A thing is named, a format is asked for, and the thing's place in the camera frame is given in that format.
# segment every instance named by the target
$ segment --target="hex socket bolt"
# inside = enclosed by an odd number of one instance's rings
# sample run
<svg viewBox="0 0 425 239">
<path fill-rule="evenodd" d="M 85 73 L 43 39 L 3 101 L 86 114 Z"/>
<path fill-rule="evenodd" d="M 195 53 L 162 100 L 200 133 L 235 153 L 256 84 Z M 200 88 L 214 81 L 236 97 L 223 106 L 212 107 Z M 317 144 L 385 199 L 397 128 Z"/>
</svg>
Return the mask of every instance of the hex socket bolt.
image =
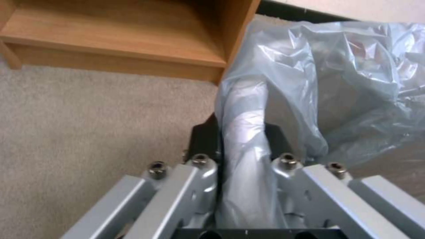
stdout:
<svg viewBox="0 0 425 239">
<path fill-rule="evenodd" d="M 297 167 L 298 160 L 293 154 L 283 153 L 279 156 L 279 159 L 286 170 L 292 170 Z"/>
<path fill-rule="evenodd" d="M 347 174 L 347 168 L 338 162 L 330 162 L 326 168 L 339 179 L 344 179 Z"/>
<path fill-rule="evenodd" d="M 203 166 L 203 165 L 207 164 L 208 159 L 210 159 L 210 157 L 208 157 L 208 155 L 206 155 L 206 154 L 195 154 L 191 158 L 193 164 L 199 165 L 199 166 Z"/>
<path fill-rule="evenodd" d="M 167 175 L 167 164 L 163 161 L 155 161 L 149 165 L 147 171 L 153 179 L 163 179 Z"/>
</svg>

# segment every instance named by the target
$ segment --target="plastic bag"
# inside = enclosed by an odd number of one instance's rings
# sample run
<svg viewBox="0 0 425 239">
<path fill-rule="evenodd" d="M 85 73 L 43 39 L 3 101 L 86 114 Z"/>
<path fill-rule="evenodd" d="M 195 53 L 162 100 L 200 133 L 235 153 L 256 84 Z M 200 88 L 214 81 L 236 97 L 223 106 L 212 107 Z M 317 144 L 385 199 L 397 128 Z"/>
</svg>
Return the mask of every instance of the plastic bag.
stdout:
<svg viewBox="0 0 425 239">
<path fill-rule="evenodd" d="M 422 134 L 424 50 L 422 24 L 252 22 L 215 106 L 227 162 L 218 227 L 285 225 L 265 121 L 306 161 L 348 166 Z"/>
</svg>

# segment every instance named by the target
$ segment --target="white wall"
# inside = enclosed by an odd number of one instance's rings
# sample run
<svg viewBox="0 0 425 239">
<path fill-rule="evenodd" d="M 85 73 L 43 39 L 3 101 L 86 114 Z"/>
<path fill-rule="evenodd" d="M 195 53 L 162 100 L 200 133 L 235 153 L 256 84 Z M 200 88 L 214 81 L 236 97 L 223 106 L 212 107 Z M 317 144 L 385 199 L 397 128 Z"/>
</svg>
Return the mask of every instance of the white wall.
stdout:
<svg viewBox="0 0 425 239">
<path fill-rule="evenodd" d="M 425 0 L 273 0 L 356 20 L 425 23 Z"/>
</svg>

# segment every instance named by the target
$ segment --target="metal frame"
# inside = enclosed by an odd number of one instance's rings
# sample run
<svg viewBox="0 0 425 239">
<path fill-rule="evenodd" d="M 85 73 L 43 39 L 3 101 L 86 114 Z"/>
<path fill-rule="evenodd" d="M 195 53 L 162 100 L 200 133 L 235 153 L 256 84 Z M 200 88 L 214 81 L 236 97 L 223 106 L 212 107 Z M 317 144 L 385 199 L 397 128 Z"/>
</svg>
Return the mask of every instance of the metal frame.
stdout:
<svg viewBox="0 0 425 239">
<path fill-rule="evenodd" d="M 272 162 L 278 187 L 289 197 L 282 202 L 304 214 L 308 228 L 337 225 L 349 238 L 408 238 L 323 165 L 288 167 L 281 159 Z"/>
<path fill-rule="evenodd" d="M 202 215 L 214 209 L 216 182 L 217 165 L 211 159 L 178 165 L 125 239 L 170 238 L 178 226 L 203 224 L 207 218 Z"/>
<path fill-rule="evenodd" d="M 114 238 L 126 223 L 142 212 L 154 194 L 147 180 L 124 176 L 62 239 Z"/>
<path fill-rule="evenodd" d="M 355 179 L 348 186 L 410 238 L 425 237 L 424 205 L 385 178 Z"/>
</svg>

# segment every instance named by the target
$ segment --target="beige carpet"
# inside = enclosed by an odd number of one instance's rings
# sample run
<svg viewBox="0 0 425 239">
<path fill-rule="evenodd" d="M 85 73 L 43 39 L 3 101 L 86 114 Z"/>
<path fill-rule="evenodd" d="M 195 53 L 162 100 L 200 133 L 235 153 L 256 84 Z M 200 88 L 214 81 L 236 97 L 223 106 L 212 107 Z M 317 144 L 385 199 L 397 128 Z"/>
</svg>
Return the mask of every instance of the beige carpet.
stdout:
<svg viewBox="0 0 425 239">
<path fill-rule="evenodd" d="M 216 90 L 0 59 L 0 238 L 58 238 L 123 175 L 179 162 Z"/>
</svg>

